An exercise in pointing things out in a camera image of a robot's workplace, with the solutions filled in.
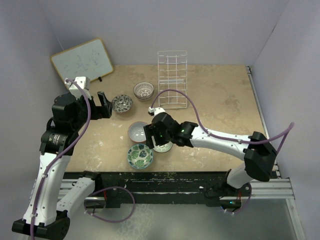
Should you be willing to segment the white green patterned bowl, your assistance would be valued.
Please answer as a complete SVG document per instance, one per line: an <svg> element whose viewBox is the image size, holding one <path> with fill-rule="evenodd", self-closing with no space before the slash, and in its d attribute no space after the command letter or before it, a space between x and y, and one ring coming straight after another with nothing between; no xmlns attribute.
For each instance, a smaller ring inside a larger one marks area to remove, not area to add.
<svg viewBox="0 0 320 240"><path fill-rule="evenodd" d="M153 148L153 150L157 153L166 153L168 151L170 151L173 147L173 143L172 142L168 142L164 145L159 145L159 146L155 146Z"/></svg>

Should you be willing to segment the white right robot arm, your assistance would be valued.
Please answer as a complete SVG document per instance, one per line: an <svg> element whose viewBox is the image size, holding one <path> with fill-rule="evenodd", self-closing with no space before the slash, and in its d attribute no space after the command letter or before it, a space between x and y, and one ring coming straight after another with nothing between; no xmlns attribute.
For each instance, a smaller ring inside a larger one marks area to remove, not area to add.
<svg viewBox="0 0 320 240"><path fill-rule="evenodd" d="M253 180L268 182L271 179L277 151L260 132L242 135L236 141L231 141L227 133L216 138L212 131L203 130L199 124L189 121L178 123L166 112L155 115L143 129L150 149L173 143L179 147L210 149L242 160L241 165L228 170L225 175L221 187L228 196L235 195L243 185Z"/></svg>

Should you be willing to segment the green leaf pattern bowl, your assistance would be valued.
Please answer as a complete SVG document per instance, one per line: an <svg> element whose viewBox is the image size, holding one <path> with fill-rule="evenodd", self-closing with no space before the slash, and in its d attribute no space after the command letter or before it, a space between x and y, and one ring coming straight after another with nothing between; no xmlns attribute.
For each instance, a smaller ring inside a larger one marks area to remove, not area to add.
<svg viewBox="0 0 320 240"><path fill-rule="evenodd" d="M127 161L134 169L147 168L153 162L153 159L153 150L143 143L133 145L127 152Z"/></svg>

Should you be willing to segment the red rimmed dotted bowl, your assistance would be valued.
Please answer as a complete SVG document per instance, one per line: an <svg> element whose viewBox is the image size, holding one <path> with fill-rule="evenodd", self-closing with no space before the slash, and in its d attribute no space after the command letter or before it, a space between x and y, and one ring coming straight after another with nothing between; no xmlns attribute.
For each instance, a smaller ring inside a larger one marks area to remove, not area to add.
<svg viewBox="0 0 320 240"><path fill-rule="evenodd" d="M144 126L148 124L143 121L137 121L132 123L127 131L128 137L136 143L143 143L146 141L146 134L144 131Z"/></svg>

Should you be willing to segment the white wire dish rack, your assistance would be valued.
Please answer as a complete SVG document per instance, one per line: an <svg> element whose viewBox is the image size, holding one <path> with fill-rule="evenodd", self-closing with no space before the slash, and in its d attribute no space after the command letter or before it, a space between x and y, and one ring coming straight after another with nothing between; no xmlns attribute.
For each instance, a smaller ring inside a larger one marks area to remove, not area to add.
<svg viewBox="0 0 320 240"><path fill-rule="evenodd" d="M159 51L158 105L164 109L185 109L188 106L188 58L185 50Z"/></svg>

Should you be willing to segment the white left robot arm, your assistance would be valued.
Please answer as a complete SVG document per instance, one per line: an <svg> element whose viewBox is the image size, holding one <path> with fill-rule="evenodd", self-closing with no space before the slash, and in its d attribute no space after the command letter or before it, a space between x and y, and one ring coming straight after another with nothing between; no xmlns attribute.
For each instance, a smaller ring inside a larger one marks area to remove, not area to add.
<svg viewBox="0 0 320 240"><path fill-rule="evenodd" d="M33 186L28 209L23 218L12 224L15 233L47 240L63 240L73 214L88 195L98 196L103 191L102 176L84 171L75 185L58 199L60 187L75 148L75 140L83 136L88 120L109 119L112 103L102 91L97 93L100 106L92 97L75 97L66 93L55 98L52 117L41 136L38 176Z"/></svg>

